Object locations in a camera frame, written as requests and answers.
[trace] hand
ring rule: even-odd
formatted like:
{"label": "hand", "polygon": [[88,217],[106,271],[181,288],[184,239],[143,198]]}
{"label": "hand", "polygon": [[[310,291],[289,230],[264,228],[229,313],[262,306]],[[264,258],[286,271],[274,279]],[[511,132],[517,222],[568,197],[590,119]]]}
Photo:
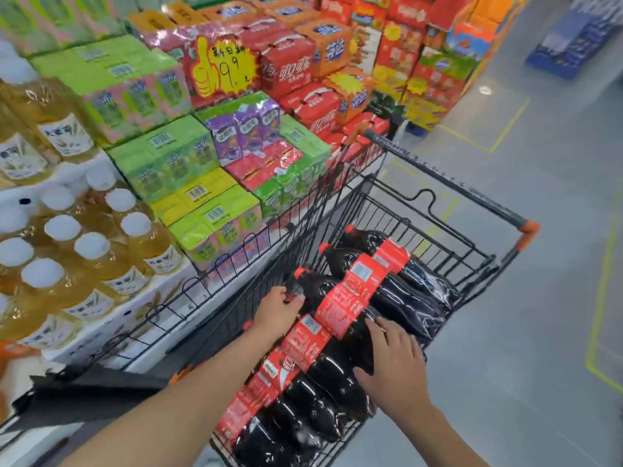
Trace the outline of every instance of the hand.
{"label": "hand", "polygon": [[422,350],[416,338],[393,321],[366,319],[366,324],[372,337],[374,375],[358,367],[354,375],[379,408],[400,426],[432,407]]}
{"label": "hand", "polygon": [[285,298],[285,287],[274,286],[260,302],[253,319],[251,328],[269,337],[271,343],[288,332],[305,301],[305,297],[299,295],[286,304]]}

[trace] cola bottle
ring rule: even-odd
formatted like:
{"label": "cola bottle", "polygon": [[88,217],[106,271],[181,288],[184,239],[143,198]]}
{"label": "cola bottle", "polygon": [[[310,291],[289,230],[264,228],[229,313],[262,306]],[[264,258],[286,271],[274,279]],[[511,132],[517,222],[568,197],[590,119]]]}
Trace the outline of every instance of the cola bottle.
{"label": "cola bottle", "polygon": [[445,308],[446,316],[452,313],[452,303],[458,298],[458,290],[448,281],[434,273],[404,247],[399,246],[389,235],[382,231],[363,231],[352,224],[346,228],[346,234],[340,239],[343,247],[364,251],[381,264],[396,272],[415,290],[430,295]]}
{"label": "cola bottle", "polygon": [[366,318],[374,321],[379,316],[377,311],[364,305],[361,298],[336,277],[302,267],[294,276],[303,288],[310,314],[341,341],[342,350],[353,365],[372,374],[374,355]]}
{"label": "cola bottle", "polygon": [[281,348],[276,347],[266,356],[258,373],[306,417],[324,440],[334,443],[344,435],[348,423],[346,412],[301,372]]}
{"label": "cola bottle", "polygon": [[298,466],[299,456],[278,439],[264,419],[262,406],[261,400],[243,386],[221,417],[216,435],[245,467]]}
{"label": "cola bottle", "polygon": [[374,415],[376,406],[354,378],[353,368],[339,345],[328,330],[305,314],[285,335],[281,350],[350,418],[362,422]]}
{"label": "cola bottle", "polygon": [[420,344],[427,344],[446,319],[434,298],[413,290],[396,273],[355,249],[320,245],[329,270],[335,277],[369,301],[385,318],[400,324]]}
{"label": "cola bottle", "polygon": [[322,448],[318,433],[261,371],[254,373],[246,386],[264,406],[256,417],[264,420],[264,425],[274,426],[278,439],[295,448],[301,467],[309,465]]}

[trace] shopping cart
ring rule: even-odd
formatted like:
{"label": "shopping cart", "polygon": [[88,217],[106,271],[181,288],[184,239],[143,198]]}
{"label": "shopping cart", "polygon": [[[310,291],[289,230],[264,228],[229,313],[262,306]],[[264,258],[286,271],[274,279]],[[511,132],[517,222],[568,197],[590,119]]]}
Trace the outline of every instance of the shopping cart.
{"label": "shopping cart", "polygon": [[[322,242],[336,243],[348,224],[353,224],[357,229],[382,230],[436,273],[445,276],[456,285],[460,293],[454,305],[456,310],[481,295],[538,233],[538,223],[524,219],[473,188],[446,177],[444,173],[429,167],[378,134],[366,131],[365,136],[385,152],[413,165],[479,208],[515,227],[521,233],[517,242],[498,259],[495,254],[480,249],[474,241],[437,217],[437,196],[432,189],[418,190],[408,197],[375,175],[361,176],[354,165],[353,170],[348,172],[357,175],[360,180],[344,184],[335,196],[329,196],[313,210],[314,218],[310,218],[300,232],[294,233],[282,244],[268,264],[213,321],[211,330],[201,335],[205,342],[173,380],[185,376],[238,337],[244,323],[253,318],[261,298],[271,287],[286,286],[290,292],[296,293],[297,283],[293,272],[299,266],[326,273],[326,261],[317,251],[318,245]],[[351,423],[345,436],[337,443],[327,443],[312,465],[331,465],[361,426],[360,423]],[[211,443],[228,466],[239,466],[216,436],[213,436]]]}

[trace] price sign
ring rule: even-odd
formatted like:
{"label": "price sign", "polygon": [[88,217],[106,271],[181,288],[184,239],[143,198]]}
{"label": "price sign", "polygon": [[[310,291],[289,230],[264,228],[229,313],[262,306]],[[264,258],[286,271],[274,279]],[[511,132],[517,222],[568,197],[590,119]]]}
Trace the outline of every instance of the price sign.
{"label": "price sign", "polygon": [[196,40],[197,61],[191,68],[197,94],[209,98],[217,92],[233,96],[253,86],[257,78],[257,57],[238,40],[221,39],[210,45]]}

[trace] purple box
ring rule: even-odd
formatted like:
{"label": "purple box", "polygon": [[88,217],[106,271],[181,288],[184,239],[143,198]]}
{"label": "purple box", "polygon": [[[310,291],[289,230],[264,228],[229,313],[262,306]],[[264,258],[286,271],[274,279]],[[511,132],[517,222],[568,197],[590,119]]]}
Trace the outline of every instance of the purple box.
{"label": "purple box", "polygon": [[260,134],[265,142],[280,139],[281,120],[279,118],[279,104],[269,98],[257,107],[260,116]]}
{"label": "purple box", "polygon": [[242,158],[238,143],[238,124],[233,114],[222,114],[203,123],[212,133],[214,148],[221,165],[231,164]]}
{"label": "purple box", "polygon": [[238,124],[238,144],[243,155],[262,149],[260,120],[256,107],[251,104],[240,105],[234,115]]}

